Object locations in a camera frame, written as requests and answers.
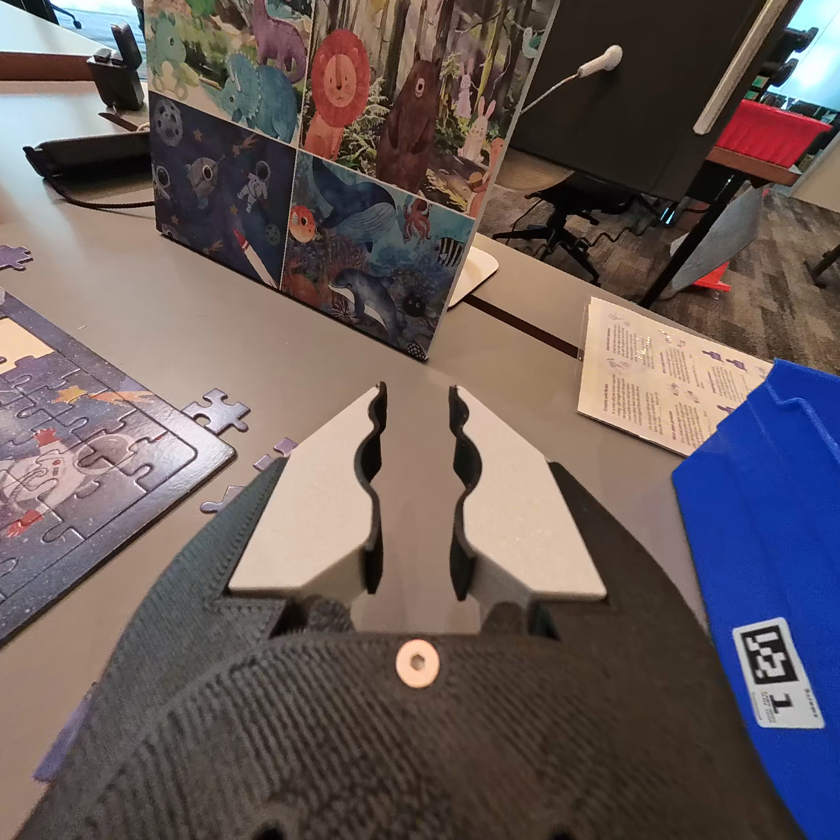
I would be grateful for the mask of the blue plastic bin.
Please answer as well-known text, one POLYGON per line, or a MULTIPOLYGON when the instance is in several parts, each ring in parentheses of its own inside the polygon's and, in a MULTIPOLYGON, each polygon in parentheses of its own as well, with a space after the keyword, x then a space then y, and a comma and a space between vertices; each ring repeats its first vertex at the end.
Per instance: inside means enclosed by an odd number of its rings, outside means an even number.
POLYGON ((805 837, 838 838, 838 377, 777 360, 672 480, 752 745, 805 837))

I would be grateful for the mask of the black office chair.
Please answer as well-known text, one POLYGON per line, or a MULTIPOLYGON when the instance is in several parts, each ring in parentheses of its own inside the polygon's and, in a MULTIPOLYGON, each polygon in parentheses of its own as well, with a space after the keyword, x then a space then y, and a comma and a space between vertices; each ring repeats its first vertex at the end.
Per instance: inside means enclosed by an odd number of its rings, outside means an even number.
POLYGON ((529 225, 496 233, 491 238, 496 241, 503 240, 506 244, 512 240, 539 242, 540 247, 535 258, 540 261, 545 261, 557 249, 561 249, 584 270, 589 282, 596 287, 601 285, 600 272, 590 261, 590 249, 602 238, 607 238, 614 244, 625 233, 639 237, 648 228, 656 226, 659 220, 657 206, 642 194, 626 191, 612 183, 578 172, 569 175, 560 183, 528 193, 526 198, 550 205, 548 220, 541 225, 529 225), (597 226, 601 221, 595 214, 621 216, 635 208, 645 210, 650 215, 646 225, 639 228, 629 225, 616 235, 604 231, 594 240, 588 240, 573 234, 567 228, 571 217, 581 218, 597 226))

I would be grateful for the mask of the laminated instruction sheet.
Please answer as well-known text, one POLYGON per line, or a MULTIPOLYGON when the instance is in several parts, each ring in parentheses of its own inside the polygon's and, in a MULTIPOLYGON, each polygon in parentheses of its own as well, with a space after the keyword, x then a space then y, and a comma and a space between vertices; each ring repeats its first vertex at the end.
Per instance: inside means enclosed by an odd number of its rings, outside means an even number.
POLYGON ((607 300, 587 308, 577 411, 687 457, 772 363, 607 300))

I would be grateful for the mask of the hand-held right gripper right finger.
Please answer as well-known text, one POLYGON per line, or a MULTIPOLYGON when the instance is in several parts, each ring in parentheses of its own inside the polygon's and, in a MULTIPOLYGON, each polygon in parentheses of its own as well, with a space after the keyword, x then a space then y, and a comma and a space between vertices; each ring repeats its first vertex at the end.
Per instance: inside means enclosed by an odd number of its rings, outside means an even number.
POLYGON ((455 597, 501 603, 603 602, 606 586, 545 455, 465 387, 448 392, 456 501, 455 597))

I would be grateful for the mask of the black desktop device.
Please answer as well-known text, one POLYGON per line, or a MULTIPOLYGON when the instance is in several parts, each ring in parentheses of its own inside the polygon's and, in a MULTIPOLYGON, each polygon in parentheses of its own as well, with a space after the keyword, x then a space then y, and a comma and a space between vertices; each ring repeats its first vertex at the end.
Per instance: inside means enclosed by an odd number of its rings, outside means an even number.
POLYGON ((129 24, 112 24, 111 30, 117 49, 98 49, 87 59, 87 67, 107 107, 138 112, 145 104, 138 72, 140 48, 129 24))

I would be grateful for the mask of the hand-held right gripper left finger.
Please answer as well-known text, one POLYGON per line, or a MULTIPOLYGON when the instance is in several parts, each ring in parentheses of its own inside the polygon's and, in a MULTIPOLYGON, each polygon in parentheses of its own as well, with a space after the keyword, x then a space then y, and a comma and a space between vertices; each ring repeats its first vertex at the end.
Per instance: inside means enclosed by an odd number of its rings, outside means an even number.
POLYGON ((293 449, 228 583, 235 595, 355 599, 383 574, 384 382, 293 449))

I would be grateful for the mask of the illustrated puzzle box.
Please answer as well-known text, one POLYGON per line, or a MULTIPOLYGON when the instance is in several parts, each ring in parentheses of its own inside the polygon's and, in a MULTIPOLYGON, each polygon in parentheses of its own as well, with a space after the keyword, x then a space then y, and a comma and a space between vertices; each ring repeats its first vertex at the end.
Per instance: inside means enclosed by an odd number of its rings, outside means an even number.
POLYGON ((559 2, 144 2, 159 233, 425 361, 559 2))

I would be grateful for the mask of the wooden desk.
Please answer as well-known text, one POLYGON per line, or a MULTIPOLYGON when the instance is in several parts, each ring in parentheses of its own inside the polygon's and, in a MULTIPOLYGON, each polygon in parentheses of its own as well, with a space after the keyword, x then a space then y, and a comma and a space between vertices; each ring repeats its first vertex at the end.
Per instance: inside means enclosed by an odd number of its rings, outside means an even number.
POLYGON ((761 159, 722 149, 719 146, 714 146, 711 149, 704 164, 716 166, 720 170, 715 175, 720 182, 721 189, 714 196, 701 219, 688 232, 686 239, 677 248, 675 255, 670 258, 668 264, 662 269, 650 288, 645 291, 643 296, 631 297, 631 300, 641 308, 651 309, 663 295, 667 286, 692 257, 744 183, 749 182, 753 187, 793 186, 802 176, 794 165, 784 168, 761 159))

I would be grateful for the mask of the group of loose puzzle pieces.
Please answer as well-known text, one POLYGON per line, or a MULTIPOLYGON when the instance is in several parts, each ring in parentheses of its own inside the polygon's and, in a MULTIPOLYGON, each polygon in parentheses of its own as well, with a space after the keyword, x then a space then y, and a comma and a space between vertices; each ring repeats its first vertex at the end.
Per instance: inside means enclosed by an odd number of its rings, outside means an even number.
POLYGON ((70 529, 136 519, 235 458, 249 408, 214 389, 181 412, 2 290, 2 524, 12 539, 55 513, 70 529))

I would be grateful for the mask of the space jigsaw puzzle board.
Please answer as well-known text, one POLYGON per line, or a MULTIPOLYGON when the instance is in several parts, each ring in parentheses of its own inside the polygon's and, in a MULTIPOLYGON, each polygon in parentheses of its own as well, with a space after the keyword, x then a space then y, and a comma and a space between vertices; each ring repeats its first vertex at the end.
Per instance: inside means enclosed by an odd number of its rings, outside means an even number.
POLYGON ((236 458, 2 290, 1 644, 236 458))

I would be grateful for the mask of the red fabric bin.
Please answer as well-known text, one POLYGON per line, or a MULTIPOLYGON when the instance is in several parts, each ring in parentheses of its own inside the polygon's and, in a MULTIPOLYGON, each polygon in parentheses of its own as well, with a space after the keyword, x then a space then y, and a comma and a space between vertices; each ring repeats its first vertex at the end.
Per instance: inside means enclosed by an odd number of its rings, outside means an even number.
POLYGON ((787 170, 830 129, 828 123, 744 99, 715 145, 787 170))

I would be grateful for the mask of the dark desk partition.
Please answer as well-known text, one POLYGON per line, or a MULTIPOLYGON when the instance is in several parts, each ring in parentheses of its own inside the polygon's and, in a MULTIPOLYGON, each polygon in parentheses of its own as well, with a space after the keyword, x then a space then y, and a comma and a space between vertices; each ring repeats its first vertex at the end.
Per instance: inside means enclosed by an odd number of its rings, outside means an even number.
POLYGON ((622 60, 523 109, 509 145, 678 200, 800 4, 559 2, 527 104, 609 46, 623 49, 622 60))

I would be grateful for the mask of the black power bank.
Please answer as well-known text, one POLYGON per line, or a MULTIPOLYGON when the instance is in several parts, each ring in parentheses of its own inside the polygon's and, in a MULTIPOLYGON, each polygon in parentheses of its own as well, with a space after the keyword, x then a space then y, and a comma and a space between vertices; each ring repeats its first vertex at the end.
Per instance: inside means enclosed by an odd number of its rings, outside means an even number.
POLYGON ((96 185, 151 173, 148 130, 49 140, 26 145, 23 153, 52 186, 96 185))

